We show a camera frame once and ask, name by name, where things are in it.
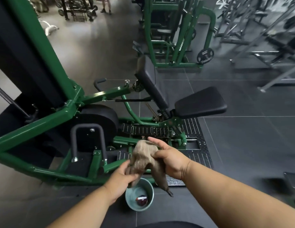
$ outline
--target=green machine frame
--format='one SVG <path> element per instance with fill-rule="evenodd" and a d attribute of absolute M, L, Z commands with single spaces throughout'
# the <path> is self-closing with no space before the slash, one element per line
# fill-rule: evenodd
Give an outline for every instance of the green machine frame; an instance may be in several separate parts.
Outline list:
<path fill-rule="evenodd" d="M 175 2 L 163 2 L 158 0 L 145 0 L 144 5 L 144 32 L 145 39 L 148 45 L 149 55 L 155 67 L 198 67 L 203 65 L 199 63 L 191 63 L 187 56 L 186 50 L 191 44 L 194 27 L 197 24 L 200 15 L 207 15 L 210 18 L 209 30 L 206 36 L 206 41 L 203 49 L 208 49 L 212 35 L 214 33 L 214 26 L 216 15 L 208 8 L 203 7 L 203 0 L 194 0 L 190 5 L 189 10 L 183 10 L 185 16 L 179 32 L 178 41 L 176 44 L 169 41 L 152 40 L 151 39 L 151 13 L 154 10 L 162 11 L 177 11 L 178 4 Z M 165 52 L 155 52 L 155 48 L 161 46 L 166 48 Z M 158 62 L 157 57 L 165 57 L 164 62 Z"/>
<path fill-rule="evenodd" d="M 28 176 L 38 178 L 42 181 L 49 182 L 52 184 L 63 184 L 63 185 L 100 185 L 104 184 L 109 177 L 110 171 L 116 169 L 124 160 L 115 161 L 112 163 L 107 163 L 102 160 L 102 155 L 100 150 L 95 150 L 93 152 L 92 162 L 89 168 L 89 173 L 87 177 L 76 176 L 72 174 L 65 173 L 69 163 L 72 159 L 71 150 L 69 150 L 66 157 L 63 159 L 62 163 L 56 170 L 40 168 L 35 165 L 29 164 L 22 159 L 8 153 L 11 148 L 20 145 L 21 143 L 28 141 L 47 130 L 50 130 L 60 124 L 71 120 L 78 113 L 80 113 L 80 108 L 106 100 L 112 100 L 116 97 L 120 97 L 126 100 L 126 94 L 132 91 L 142 91 L 141 85 L 136 83 L 132 86 L 129 82 L 120 87 L 112 88 L 107 91 L 98 92 L 93 95 L 85 96 L 85 93 L 81 86 L 76 84 L 73 80 L 69 79 L 66 75 L 58 57 L 56 56 L 49 40 L 47 39 L 44 31 L 36 18 L 35 12 L 32 9 L 30 3 L 27 0 L 4 0 L 6 8 L 9 8 L 10 13 L 13 14 L 17 22 L 19 23 L 22 30 L 28 36 L 32 45 L 35 47 L 39 56 L 43 59 L 44 63 L 47 65 L 51 71 L 55 81 L 58 83 L 59 87 L 62 89 L 63 93 L 67 97 L 63 107 L 53 109 L 54 112 L 48 116 L 41 119 L 33 121 L 17 130 L 14 130 L 8 134 L 0 137 L 0 163 L 9 166 L 21 173 Z M 136 123 L 138 125 L 153 126 L 153 127 L 167 127 L 174 131 L 176 127 L 182 124 L 182 120 L 178 117 L 173 117 L 165 121 L 157 121 L 152 117 L 138 117 L 131 109 L 128 102 L 124 102 L 127 111 L 129 112 L 129 118 L 120 118 L 121 122 Z M 187 144 L 186 135 L 184 132 L 180 131 L 174 137 L 175 142 L 178 143 L 179 149 L 185 149 Z M 128 147 L 128 151 L 131 153 L 132 146 L 137 143 L 138 139 L 130 137 L 120 137 L 116 136 L 113 140 L 113 145 L 117 147 Z M 98 170 L 102 168 L 102 175 L 98 175 Z M 150 182 L 154 182 L 153 178 L 148 178 Z"/>

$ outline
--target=gym floor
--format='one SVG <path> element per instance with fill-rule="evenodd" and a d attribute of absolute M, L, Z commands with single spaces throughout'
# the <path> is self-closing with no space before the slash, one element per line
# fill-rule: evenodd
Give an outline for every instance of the gym floor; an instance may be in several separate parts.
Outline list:
<path fill-rule="evenodd" d="M 111 4 L 113 14 L 97 11 L 93 23 L 74 22 L 71 16 L 66 21 L 56 7 L 41 14 L 41 20 L 60 28 L 48 38 L 68 76 L 86 94 L 96 92 L 96 78 L 107 78 L 100 84 L 104 89 L 123 85 L 125 79 L 135 80 L 137 53 L 132 42 L 140 33 L 140 9 L 131 0 L 112 0 Z M 197 25 L 197 34 L 203 35 L 206 29 L 206 25 Z M 201 38 L 194 39 L 194 51 L 201 49 Z M 295 172 L 295 86 L 273 86 L 261 93 L 257 86 L 278 72 L 266 69 L 255 58 L 239 59 L 233 67 L 228 52 L 233 46 L 219 46 L 218 40 L 211 45 L 215 58 L 200 73 L 196 69 L 159 69 L 170 105 L 173 107 L 176 100 L 193 92 L 216 86 L 228 105 L 227 112 L 199 119 L 215 170 L 278 196 L 269 183 L 282 179 L 283 172 Z M 132 93 L 130 97 L 144 98 L 146 93 Z M 119 116 L 128 115 L 123 103 L 106 104 Z M 144 104 L 132 102 L 131 107 L 139 116 L 151 116 Z M 42 184 L 31 200 L 0 204 L 0 227 L 45 227 L 94 189 L 53 189 Z M 130 211 L 121 197 L 109 208 L 102 227 L 131 228 L 170 220 L 216 227 L 186 188 L 173 188 L 172 192 L 173 198 L 155 188 L 151 207 L 138 213 Z"/>

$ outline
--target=green exercise machine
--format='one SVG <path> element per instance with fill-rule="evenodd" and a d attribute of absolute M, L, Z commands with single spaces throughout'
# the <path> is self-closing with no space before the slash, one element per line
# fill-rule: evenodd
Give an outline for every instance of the green exercise machine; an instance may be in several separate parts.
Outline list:
<path fill-rule="evenodd" d="M 214 87 L 180 99 L 169 110 L 165 84 L 151 59 L 142 56 L 135 83 L 126 80 L 102 91 L 106 79 L 96 80 L 97 93 L 85 95 L 66 75 L 27 0 L 0 0 L 0 69 L 22 92 L 12 100 L 0 88 L 10 103 L 0 114 L 1 164 L 50 184 L 102 185 L 139 139 L 153 136 L 212 168 L 197 117 L 226 111 Z M 144 89 L 149 97 L 127 99 Z M 95 104 L 106 101 L 123 102 L 130 116 L 119 118 L 110 107 Z M 138 117 L 133 101 L 147 103 L 153 117 Z M 56 157 L 62 162 L 53 167 Z"/>
<path fill-rule="evenodd" d="M 163 2 L 157 0 L 145 0 L 144 2 L 144 35 L 148 47 L 148 53 L 144 53 L 140 44 L 133 42 L 133 48 L 139 55 L 147 54 L 155 67 L 198 67 L 213 59 L 214 51 L 209 48 L 216 16 L 214 12 L 203 7 L 203 0 L 177 0 L 178 2 Z M 158 27 L 156 34 L 161 36 L 160 40 L 153 38 L 153 27 L 151 22 L 153 11 L 173 12 L 169 28 Z M 210 18 L 208 33 L 203 49 L 197 55 L 197 62 L 190 62 L 186 52 L 191 41 L 196 36 L 195 26 L 200 15 Z M 178 40 L 173 42 L 180 24 Z"/>

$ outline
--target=brown towel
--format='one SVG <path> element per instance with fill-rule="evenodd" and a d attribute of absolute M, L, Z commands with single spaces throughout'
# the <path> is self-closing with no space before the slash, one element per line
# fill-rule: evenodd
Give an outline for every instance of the brown towel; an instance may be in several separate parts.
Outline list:
<path fill-rule="evenodd" d="M 172 197 L 173 194 L 165 177 L 165 163 L 162 159 L 154 159 L 151 156 L 157 151 L 157 146 L 150 141 L 140 140 L 137 142 L 130 159 L 130 166 L 125 171 L 125 174 L 139 174 L 139 177 L 130 183 L 129 188 L 134 187 L 145 171 L 150 169 L 156 184 Z"/>

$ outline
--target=forearm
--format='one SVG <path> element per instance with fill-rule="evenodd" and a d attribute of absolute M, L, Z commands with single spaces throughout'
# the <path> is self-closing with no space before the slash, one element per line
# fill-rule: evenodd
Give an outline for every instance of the forearm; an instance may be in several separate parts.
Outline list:
<path fill-rule="evenodd" d="M 100 187 L 47 228 L 99 228 L 110 203 L 107 189 Z"/>
<path fill-rule="evenodd" d="M 295 227 L 295 209 L 203 165 L 191 162 L 184 182 L 219 228 Z"/>

